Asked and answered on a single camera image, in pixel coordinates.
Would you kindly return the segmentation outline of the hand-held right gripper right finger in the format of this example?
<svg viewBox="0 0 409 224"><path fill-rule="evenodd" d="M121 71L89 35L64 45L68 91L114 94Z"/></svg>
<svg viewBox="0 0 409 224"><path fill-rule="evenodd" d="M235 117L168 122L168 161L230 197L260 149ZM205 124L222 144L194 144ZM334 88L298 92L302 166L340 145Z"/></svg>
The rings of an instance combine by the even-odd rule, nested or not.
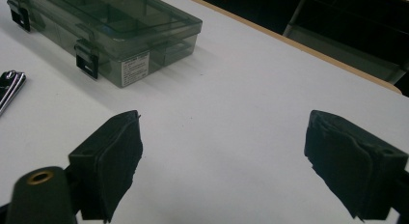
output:
<svg viewBox="0 0 409 224"><path fill-rule="evenodd" d="M304 155L350 215L409 220L409 154L343 117L314 110Z"/></svg>

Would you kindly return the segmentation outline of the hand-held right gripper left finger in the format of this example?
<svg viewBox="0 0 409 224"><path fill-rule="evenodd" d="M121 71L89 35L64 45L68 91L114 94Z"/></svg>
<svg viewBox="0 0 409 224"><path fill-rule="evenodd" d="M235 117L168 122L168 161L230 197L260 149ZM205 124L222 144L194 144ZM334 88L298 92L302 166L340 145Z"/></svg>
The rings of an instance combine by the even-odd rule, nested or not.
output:
<svg viewBox="0 0 409 224"><path fill-rule="evenodd" d="M142 157L139 114L118 114L68 155L74 208L85 220L109 222L133 183Z"/></svg>

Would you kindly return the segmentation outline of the silver metal nail clipper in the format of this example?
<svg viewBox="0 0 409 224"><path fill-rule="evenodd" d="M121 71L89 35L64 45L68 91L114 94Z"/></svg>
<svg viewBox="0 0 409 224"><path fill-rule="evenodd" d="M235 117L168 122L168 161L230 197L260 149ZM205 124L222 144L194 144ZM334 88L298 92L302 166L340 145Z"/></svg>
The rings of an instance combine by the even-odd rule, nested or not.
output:
<svg viewBox="0 0 409 224"><path fill-rule="evenodd" d="M0 116L23 87L25 81L26 74L22 71L9 70L0 75Z"/></svg>

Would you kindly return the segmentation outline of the translucent grey compartment storage box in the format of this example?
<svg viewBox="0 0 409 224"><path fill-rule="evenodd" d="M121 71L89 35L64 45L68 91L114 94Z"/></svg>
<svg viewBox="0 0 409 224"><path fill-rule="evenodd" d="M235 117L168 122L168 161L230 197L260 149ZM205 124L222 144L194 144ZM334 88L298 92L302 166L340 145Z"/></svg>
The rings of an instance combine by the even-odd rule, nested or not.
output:
<svg viewBox="0 0 409 224"><path fill-rule="evenodd" d="M194 52L203 22L161 0L8 0L12 19L126 87Z"/></svg>

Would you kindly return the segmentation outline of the grey metal stand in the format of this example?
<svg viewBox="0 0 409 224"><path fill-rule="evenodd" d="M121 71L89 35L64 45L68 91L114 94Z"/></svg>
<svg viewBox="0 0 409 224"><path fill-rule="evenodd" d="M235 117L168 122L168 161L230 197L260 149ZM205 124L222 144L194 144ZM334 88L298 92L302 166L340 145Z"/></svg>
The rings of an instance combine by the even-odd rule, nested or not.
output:
<svg viewBox="0 0 409 224"><path fill-rule="evenodd" d="M409 0L301 0L285 36L392 84L409 73Z"/></svg>

